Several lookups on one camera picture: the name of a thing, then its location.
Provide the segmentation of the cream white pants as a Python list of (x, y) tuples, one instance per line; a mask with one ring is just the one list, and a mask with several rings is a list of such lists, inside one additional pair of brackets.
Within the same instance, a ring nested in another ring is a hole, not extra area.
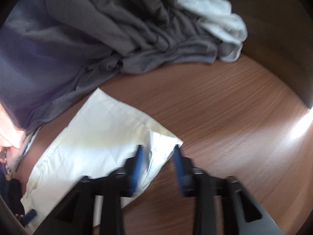
[(146, 113), (97, 89), (34, 165), (21, 202), (37, 216), (36, 230), (83, 176), (100, 178), (144, 146), (135, 197), (140, 196), (183, 142)]

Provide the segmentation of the pink curtain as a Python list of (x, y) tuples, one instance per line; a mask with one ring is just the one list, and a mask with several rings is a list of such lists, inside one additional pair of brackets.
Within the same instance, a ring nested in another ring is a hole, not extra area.
[(4, 147), (19, 149), (25, 140), (25, 131), (14, 125), (2, 105), (0, 116), (1, 149)]

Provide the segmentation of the white sheer curtain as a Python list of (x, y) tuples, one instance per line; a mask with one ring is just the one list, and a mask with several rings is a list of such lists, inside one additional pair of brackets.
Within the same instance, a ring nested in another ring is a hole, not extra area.
[(227, 0), (178, 0), (184, 10), (199, 17), (198, 24), (222, 41), (218, 57), (223, 62), (236, 61), (248, 37), (245, 22), (232, 12)]

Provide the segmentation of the grey curtain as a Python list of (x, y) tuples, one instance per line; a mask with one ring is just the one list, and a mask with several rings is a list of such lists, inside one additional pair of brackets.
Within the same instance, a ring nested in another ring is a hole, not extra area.
[(30, 132), (119, 73), (214, 63), (220, 40), (178, 0), (19, 0), (1, 28), (1, 104)]

